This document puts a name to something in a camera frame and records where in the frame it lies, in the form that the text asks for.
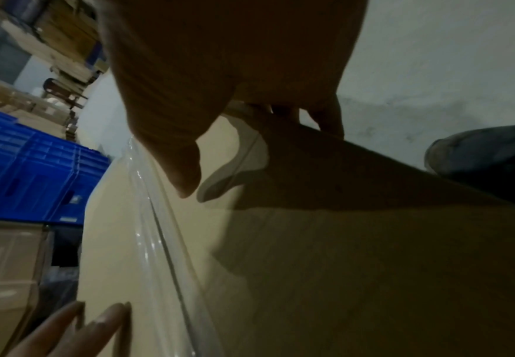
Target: gray floor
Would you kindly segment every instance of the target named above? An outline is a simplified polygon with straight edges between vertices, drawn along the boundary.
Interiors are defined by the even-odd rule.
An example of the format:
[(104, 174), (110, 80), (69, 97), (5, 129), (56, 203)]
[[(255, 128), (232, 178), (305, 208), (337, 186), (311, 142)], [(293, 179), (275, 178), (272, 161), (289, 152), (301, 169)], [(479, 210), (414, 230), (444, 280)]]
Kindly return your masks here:
[[(418, 168), (436, 139), (515, 124), (515, 0), (371, 0), (338, 94), (346, 140)], [(121, 154), (129, 132), (112, 76), (79, 125)]]

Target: hand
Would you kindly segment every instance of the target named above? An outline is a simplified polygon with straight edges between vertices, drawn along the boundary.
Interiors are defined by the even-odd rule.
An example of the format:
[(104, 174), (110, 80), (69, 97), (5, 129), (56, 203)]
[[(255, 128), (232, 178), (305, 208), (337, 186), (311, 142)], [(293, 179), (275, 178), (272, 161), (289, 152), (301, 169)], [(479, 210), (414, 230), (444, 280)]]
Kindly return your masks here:
[(65, 329), (85, 306), (66, 305), (25, 338), (7, 357), (94, 357), (98, 355), (130, 313), (130, 306), (117, 303), (79, 330), (67, 342), (57, 345)]
[(336, 89), (367, 0), (97, 0), (131, 131), (181, 197), (201, 177), (195, 140), (231, 99), (344, 137)]

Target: cardboard box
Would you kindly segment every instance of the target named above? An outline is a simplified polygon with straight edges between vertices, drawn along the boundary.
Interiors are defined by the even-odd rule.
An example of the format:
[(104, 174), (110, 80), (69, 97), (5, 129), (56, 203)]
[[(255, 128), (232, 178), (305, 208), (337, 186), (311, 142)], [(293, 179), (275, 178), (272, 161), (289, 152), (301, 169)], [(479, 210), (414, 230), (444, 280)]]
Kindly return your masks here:
[[(515, 355), (515, 206), (273, 115), (226, 113), (198, 140), (193, 196), (145, 156), (162, 239), (180, 249), (154, 279), (181, 296), (198, 352), (216, 338), (227, 357)], [(87, 206), (78, 299), (87, 320), (132, 302), (130, 356), (168, 355), (164, 338), (185, 356), (176, 331), (155, 334), (170, 316), (146, 302), (134, 200), (113, 163)]]
[(16, 345), (38, 303), (44, 240), (41, 225), (0, 222), (0, 356)]

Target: clear plastic film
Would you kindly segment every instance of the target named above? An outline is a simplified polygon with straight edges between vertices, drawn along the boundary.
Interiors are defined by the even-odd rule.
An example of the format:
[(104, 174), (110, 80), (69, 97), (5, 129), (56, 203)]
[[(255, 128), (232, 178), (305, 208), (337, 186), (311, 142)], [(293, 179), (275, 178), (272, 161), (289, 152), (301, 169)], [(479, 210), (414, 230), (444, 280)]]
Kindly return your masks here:
[(222, 357), (210, 315), (149, 153), (134, 138), (125, 153), (135, 197), (135, 240), (144, 295), (162, 357)]

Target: plastic wrap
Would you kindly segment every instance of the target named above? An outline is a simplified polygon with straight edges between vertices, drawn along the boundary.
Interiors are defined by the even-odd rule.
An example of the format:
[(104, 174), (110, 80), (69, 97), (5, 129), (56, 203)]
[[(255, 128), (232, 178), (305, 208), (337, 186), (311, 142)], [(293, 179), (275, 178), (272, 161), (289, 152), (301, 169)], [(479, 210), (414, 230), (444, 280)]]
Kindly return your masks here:
[(159, 356), (223, 356), (154, 163), (134, 138), (125, 154), (136, 203), (135, 240)]

